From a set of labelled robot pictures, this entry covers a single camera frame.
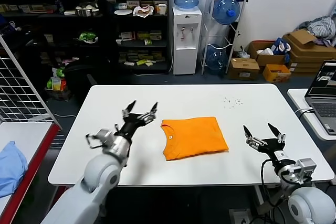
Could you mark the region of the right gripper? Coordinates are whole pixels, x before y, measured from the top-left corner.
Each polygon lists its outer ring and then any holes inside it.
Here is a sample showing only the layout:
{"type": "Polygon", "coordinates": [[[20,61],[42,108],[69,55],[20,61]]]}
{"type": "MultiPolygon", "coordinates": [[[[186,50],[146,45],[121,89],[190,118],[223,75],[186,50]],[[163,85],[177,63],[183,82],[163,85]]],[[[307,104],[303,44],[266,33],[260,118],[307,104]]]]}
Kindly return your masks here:
{"type": "Polygon", "coordinates": [[[246,144],[248,144],[252,148],[258,148],[260,153],[264,153],[268,155],[271,160],[276,160],[276,151],[282,151],[285,147],[285,139],[286,135],[282,134],[275,126],[268,123],[268,127],[274,134],[276,138],[266,138],[262,139],[262,141],[256,137],[253,137],[250,133],[249,129],[244,125],[244,135],[246,137],[246,144]]]}

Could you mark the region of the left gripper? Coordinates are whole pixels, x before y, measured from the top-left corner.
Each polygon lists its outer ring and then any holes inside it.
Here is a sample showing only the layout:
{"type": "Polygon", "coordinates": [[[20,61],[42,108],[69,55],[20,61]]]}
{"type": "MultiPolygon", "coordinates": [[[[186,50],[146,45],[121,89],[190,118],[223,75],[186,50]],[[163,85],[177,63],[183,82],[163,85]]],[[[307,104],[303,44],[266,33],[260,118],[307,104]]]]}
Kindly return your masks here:
{"type": "Polygon", "coordinates": [[[149,112],[142,115],[130,113],[136,103],[134,100],[132,103],[122,110],[124,124],[120,130],[117,131],[117,136],[122,136],[126,140],[132,140],[133,135],[139,127],[145,126],[154,121],[156,118],[158,102],[156,102],[149,112]]]}

